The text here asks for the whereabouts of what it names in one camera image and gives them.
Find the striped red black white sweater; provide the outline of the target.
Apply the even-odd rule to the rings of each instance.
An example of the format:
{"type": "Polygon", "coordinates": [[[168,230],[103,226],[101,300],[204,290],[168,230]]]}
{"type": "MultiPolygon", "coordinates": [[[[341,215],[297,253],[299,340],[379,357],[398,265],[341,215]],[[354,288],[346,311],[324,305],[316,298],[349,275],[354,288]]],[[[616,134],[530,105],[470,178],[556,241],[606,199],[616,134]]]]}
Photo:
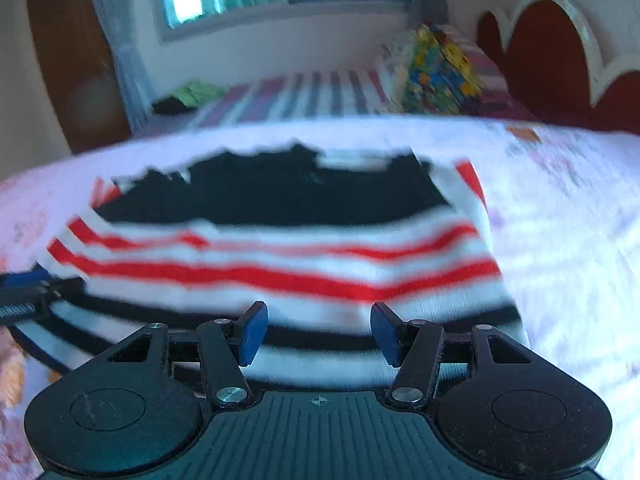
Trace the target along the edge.
{"type": "Polygon", "coordinates": [[[253,389],[383,388],[392,372],[371,334],[377,302],[449,333],[488,324],[526,341],[489,237],[465,160],[223,152],[96,182],[35,266],[40,280],[80,288],[10,333],[67,373],[146,324],[194,330],[261,301],[269,328],[245,372],[253,389]]]}

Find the white floral bedspread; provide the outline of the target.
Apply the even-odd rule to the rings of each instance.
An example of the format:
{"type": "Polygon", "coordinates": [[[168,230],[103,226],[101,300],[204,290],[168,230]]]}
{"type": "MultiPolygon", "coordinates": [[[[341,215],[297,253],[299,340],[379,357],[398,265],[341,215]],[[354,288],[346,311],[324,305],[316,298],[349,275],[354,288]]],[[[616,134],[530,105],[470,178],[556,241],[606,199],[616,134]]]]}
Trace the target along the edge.
{"type": "MultiPolygon", "coordinates": [[[[223,152],[295,145],[319,153],[412,153],[469,162],[490,248],[527,336],[521,342],[605,402],[613,433],[598,471],[639,474],[639,140],[541,125],[380,116],[178,133],[34,169],[1,185],[1,273],[35,270],[55,234],[88,207],[98,181],[171,172],[223,152]]],[[[1,333],[1,474],[40,468],[22,427],[55,374],[1,333]]]]}

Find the black folded garment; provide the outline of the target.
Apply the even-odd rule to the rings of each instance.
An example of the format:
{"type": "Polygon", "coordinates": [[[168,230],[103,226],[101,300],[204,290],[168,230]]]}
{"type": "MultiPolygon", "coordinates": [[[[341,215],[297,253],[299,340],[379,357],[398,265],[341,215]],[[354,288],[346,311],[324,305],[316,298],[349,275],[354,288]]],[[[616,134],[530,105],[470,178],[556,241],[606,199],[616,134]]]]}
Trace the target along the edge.
{"type": "Polygon", "coordinates": [[[195,106],[187,106],[175,96],[166,96],[166,98],[157,100],[152,104],[152,112],[157,116],[178,116],[191,114],[198,108],[195,106]]]}

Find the brown wooden door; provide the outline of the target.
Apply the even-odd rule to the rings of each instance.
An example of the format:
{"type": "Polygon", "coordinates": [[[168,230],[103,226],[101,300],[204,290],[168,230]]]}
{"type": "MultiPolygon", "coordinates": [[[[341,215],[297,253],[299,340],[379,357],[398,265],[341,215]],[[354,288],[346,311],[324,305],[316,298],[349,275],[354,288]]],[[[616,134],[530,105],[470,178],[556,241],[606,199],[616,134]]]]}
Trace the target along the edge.
{"type": "Polygon", "coordinates": [[[92,0],[27,0],[38,63],[70,150],[128,140],[110,47],[92,0]]]}

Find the green folded garment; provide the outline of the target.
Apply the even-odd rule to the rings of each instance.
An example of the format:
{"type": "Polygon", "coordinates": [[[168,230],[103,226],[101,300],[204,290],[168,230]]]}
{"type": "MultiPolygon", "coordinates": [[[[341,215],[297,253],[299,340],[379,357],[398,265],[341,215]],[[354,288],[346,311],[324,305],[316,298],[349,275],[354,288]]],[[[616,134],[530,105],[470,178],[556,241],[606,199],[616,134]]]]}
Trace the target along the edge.
{"type": "Polygon", "coordinates": [[[220,100],[228,91],[228,87],[193,79],[175,88],[170,96],[185,108],[200,108],[209,102],[220,100]]]}

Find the striped purple bed sheet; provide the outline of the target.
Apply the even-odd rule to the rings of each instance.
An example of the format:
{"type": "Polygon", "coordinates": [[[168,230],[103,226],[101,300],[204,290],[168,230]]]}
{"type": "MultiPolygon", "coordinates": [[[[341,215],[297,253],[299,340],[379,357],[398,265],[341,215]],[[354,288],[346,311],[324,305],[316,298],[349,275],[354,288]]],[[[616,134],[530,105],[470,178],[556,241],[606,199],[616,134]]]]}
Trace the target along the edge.
{"type": "MultiPolygon", "coordinates": [[[[498,66],[477,44],[454,26],[437,26],[462,47],[483,84],[480,109],[473,116],[524,122],[533,120],[533,114],[510,95],[498,66]]],[[[229,88],[220,100],[209,102],[191,114],[157,116],[152,113],[138,135],[161,136],[178,131],[258,122],[397,114],[385,110],[385,96],[376,73],[378,57],[370,70],[314,70],[239,84],[229,88]]]]}

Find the colourful patterned pillow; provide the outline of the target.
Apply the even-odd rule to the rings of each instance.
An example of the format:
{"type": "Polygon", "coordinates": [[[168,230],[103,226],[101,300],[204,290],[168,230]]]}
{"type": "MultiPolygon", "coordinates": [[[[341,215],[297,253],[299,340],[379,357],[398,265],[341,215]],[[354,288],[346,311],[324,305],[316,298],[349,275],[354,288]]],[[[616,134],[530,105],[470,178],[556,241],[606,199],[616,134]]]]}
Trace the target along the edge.
{"type": "Polygon", "coordinates": [[[473,116],[480,109],[480,77],[462,47],[437,25],[424,23],[387,40],[376,73],[386,112],[473,116]]]}

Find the grey left curtain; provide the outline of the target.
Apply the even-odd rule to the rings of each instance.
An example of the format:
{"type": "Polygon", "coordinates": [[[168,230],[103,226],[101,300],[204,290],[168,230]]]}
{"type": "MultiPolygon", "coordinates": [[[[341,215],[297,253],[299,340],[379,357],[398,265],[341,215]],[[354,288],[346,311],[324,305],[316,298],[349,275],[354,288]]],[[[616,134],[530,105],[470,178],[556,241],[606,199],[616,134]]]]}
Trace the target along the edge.
{"type": "Polygon", "coordinates": [[[154,91],[136,43],[132,0],[92,0],[110,47],[122,107],[132,133],[149,122],[154,91]]]}

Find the red white scalloped headboard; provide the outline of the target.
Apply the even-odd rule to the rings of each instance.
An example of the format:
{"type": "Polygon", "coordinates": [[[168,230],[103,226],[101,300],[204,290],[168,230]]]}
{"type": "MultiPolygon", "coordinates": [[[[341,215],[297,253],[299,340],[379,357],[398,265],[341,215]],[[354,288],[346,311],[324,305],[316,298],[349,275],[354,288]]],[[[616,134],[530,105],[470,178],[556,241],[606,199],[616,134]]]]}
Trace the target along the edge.
{"type": "Polygon", "coordinates": [[[476,43],[510,95],[547,124],[639,132],[639,55],[606,62],[592,27],[570,0],[523,0],[485,12],[476,43]]]}

